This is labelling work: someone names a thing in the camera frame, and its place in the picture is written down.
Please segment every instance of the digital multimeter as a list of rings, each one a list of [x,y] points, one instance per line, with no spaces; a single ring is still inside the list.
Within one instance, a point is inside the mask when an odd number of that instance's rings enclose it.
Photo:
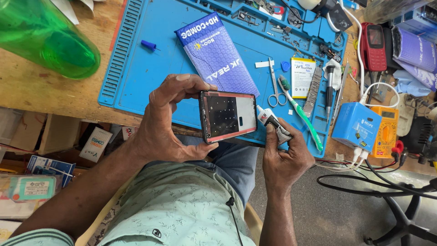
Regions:
[[[363,28],[361,36],[361,58],[364,68],[372,72],[382,72],[387,69],[385,59],[384,32],[382,26],[369,22],[361,23]]]
[[[372,107],[370,110],[382,116],[382,121],[379,125],[379,131],[370,156],[376,158],[393,158],[392,148],[394,148],[396,144],[399,110],[379,106]]]

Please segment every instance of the purple package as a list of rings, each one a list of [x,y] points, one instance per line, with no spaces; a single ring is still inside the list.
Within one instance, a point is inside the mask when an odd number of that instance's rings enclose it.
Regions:
[[[392,29],[393,57],[426,71],[437,73],[437,49],[431,43],[399,27]]]
[[[204,81],[219,91],[260,95],[217,12],[175,33]]]
[[[409,63],[403,62],[393,57],[393,61],[397,62],[401,67],[403,67],[407,72],[414,76],[418,81],[424,84],[426,87],[432,91],[436,91],[436,74],[428,72],[424,69],[411,65]]]

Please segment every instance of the smartphone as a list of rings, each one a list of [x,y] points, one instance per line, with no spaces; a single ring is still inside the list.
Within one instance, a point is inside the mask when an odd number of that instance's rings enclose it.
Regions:
[[[258,129],[255,95],[224,92],[199,92],[203,140],[212,144]]]

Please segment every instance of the wooden desk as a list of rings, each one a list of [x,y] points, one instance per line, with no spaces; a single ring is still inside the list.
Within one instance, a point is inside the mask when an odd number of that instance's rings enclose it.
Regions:
[[[142,116],[121,111],[97,102],[104,74],[111,56],[111,43],[122,16],[123,0],[111,0],[94,3],[95,17],[87,7],[79,2],[71,2],[80,21],[77,26],[101,53],[101,64],[97,72],[83,80],[71,80],[27,61],[10,52],[0,49],[0,106],[93,119],[128,126],[139,126]],[[357,27],[348,31],[348,45],[343,63],[349,59],[351,66],[359,68],[357,52],[353,47],[353,38],[357,38]],[[347,78],[343,102],[359,100],[359,86]],[[199,132],[174,127],[175,132],[200,136]],[[349,147],[328,138],[325,158],[336,159],[336,153],[344,154],[346,160],[352,159],[353,151]],[[387,165],[391,160],[371,160],[375,165]],[[433,174],[435,170],[427,165],[417,164],[409,159],[403,169]]]

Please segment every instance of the hand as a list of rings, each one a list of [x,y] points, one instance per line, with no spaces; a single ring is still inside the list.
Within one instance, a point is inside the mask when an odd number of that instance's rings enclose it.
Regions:
[[[263,171],[268,196],[290,194],[292,184],[315,163],[314,157],[306,147],[302,133],[282,118],[278,119],[293,139],[288,141],[288,153],[278,151],[275,128],[272,124],[267,125]]]
[[[176,111],[176,104],[182,99],[198,99],[199,91],[210,89],[217,90],[217,86],[204,82],[196,74],[170,74],[150,93],[138,132],[128,139],[135,155],[144,161],[142,165],[156,160],[202,160],[219,146],[218,143],[209,145],[204,142],[198,146],[185,146],[171,130],[171,116]]]

